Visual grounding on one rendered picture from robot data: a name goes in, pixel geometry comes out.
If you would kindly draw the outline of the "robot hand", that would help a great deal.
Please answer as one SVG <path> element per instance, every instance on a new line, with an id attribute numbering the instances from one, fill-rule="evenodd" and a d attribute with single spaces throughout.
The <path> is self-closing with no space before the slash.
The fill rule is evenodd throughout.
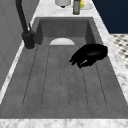
<path id="1" fill-rule="evenodd" d="M 71 57 L 70 63 L 79 68 L 92 66 L 97 60 L 103 60 L 108 54 L 108 48 L 101 44 L 87 44 L 78 49 Z"/>

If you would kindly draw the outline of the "white plate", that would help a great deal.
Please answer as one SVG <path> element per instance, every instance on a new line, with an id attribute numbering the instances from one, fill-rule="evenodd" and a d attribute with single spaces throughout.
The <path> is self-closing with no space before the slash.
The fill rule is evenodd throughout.
<path id="1" fill-rule="evenodd" d="M 50 45 L 75 45 L 75 43 L 68 38 L 57 38 L 52 40 Z"/>

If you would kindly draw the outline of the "dark grey sink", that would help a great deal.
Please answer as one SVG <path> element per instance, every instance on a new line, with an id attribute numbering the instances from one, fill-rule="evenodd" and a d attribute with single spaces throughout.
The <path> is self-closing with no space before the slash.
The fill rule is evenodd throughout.
<path id="1" fill-rule="evenodd" d="M 69 63 L 85 44 L 99 44 L 91 17 L 37 17 L 35 48 L 24 49 L 0 104 L 0 119 L 128 119 L 128 103 L 108 58 Z M 75 45 L 50 45 L 68 38 Z"/>

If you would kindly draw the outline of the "pale flat plate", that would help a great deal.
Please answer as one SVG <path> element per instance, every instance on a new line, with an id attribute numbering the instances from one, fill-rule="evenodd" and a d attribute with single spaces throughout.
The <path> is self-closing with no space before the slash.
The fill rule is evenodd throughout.
<path id="1" fill-rule="evenodd" d="M 84 6 L 80 8 L 80 10 L 90 10 L 93 8 L 93 5 L 91 3 L 84 3 Z"/>

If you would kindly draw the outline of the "olive green bottle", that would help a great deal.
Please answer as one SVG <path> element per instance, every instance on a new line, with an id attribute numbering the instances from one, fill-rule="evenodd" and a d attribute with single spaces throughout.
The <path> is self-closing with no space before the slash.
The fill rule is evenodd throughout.
<path id="1" fill-rule="evenodd" d="M 74 15 L 80 14 L 80 0 L 73 1 L 73 14 Z"/>

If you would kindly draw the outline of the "yellow fruit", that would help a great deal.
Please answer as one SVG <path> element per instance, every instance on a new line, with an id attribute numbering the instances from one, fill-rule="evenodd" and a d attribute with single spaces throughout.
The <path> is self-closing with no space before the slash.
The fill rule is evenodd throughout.
<path id="1" fill-rule="evenodd" d="M 82 8 L 84 7 L 84 4 L 85 4 L 84 1 L 81 0 L 81 1 L 80 1 L 80 9 L 82 9 Z"/>

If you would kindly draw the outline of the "white round thing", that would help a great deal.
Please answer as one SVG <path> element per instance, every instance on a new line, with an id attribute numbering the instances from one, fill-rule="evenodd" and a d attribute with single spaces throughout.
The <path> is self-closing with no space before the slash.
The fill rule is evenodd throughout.
<path id="1" fill-rule="evenodd" d="M 71 4 L 71 0 L 55 0 L 55 4 L 58 6 L 69 6 Z"/>

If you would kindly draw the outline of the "black tap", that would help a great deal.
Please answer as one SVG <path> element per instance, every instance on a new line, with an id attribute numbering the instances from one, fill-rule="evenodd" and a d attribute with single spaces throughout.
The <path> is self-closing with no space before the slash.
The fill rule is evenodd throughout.
<path id="1" fill-rule="evenodd" d="M 32 50 L 35 48 L 35 43 L 34 43 L 35 33 L 32 31 L 31 25 L 26 23 L 25 14 L 22 8 L 22 0 L 15 0 L 15 4 L 21 22 L 21 26 L 23 29 L 21 36 L 24 41 L 25 48 L 27 50 Z"/>

